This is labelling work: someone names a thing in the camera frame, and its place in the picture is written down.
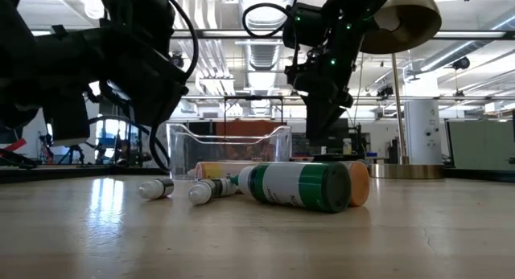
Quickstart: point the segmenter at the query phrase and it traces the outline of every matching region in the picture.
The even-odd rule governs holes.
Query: red object
[[[27,141],[25,140],[25,138],[22,138],[22,139],[18,140],[17,142],[11,144],[10,146],[7,146],[6,148],[4,148],[4,150],[15,151],[15,150],[19,149],[20,147],[25,146],[26,144],[27,144]]]

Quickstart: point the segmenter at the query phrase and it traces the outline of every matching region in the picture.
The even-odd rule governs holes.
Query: table surface
[[[192,206],[148,177],[0,186],[0,278],[513,278],[515,185],[373,180],[340,214],[244,195]]]

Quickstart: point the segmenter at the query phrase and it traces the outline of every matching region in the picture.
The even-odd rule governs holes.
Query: round metal base
[[[372,178],[438,179],[443,178],[443,166],[372,164]]]

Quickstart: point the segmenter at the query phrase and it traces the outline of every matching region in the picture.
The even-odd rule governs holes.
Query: transparent container
[[[265,136],[216,136],[192,133],[182,124],[167,124],[171,177],[194,179],[198,162],[287,162],[291,127]]]

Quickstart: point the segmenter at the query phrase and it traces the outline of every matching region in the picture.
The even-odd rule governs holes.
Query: white cylinder
[[[410,164],[442,164],[438,101],[407,101],[405,118]]]
[[[233,195],[237,186],[227,178],[202,179],[196,182],[187,193],[193,204],[205,204],[212,198]]]
[[[169,178],[154,179],[142,183],[138,192],[144,199],[166,198],[174,191],[174,182]]]

